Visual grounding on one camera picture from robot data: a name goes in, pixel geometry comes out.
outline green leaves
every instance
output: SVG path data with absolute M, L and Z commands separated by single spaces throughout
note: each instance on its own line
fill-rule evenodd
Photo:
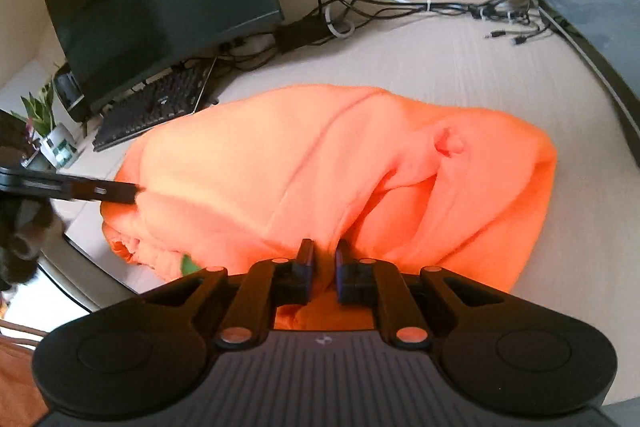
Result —
M 14 116 L 18 116 L 22 121 L 27 122 L 31 120 L 31 124 L 40 137 L 46 137 L 56 126 L 56 121 L 53 117 L 53 84 L 51 81 L 47 82 L 38 91 L 38 96 L 35 97 L 29 93 L 29 98 L 21 96 L 22 105 L 27 112 L 27 118 L 13 113 Z

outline orange cloth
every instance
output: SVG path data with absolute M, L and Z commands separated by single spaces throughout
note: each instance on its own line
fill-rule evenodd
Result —
M 180 277 L 198 266 L 245 273 L 318 248 L 314 293 L 280 327 L 370 327 L 332 299 L 334 251 L 402 272 L 438 264 L 508 291 L 542 227 L 556 152 L 501 112 L 440 107 L 374 87 L 296 86 L 203 110 L 138 139 L 116 176 L 145 188 L 103 203 L 113 251 Z

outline power adapter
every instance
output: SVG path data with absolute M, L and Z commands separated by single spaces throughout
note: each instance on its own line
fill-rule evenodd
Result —
M 292 52 L 331 36 L 322 14 L 307 15 L 299 21 L 276 28 L 273 33 L 281 53 Z

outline keyboard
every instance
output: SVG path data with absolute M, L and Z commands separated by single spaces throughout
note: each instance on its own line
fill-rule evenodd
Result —
M 103 151 L 160 123 L 196 112 L 212 69 L 213 61 L 203 60 L 192 68 L 172 71 L 117 102 L 95 136 L 94 151 Z

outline metal screw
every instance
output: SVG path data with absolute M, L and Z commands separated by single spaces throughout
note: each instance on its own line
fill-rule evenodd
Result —
M 428 336 L 429 333 L 424 331 L 422 328 L 416 328 L 413 326 L 401 328 L 396 331 L 396 337 L 398 340 L 405 344 L 419 344 L 424 342 Z
M 220 338 L 227 344 L 242 344 L 251 339 L 252 333 L 248 328 L 226 328 L 220 333 Z

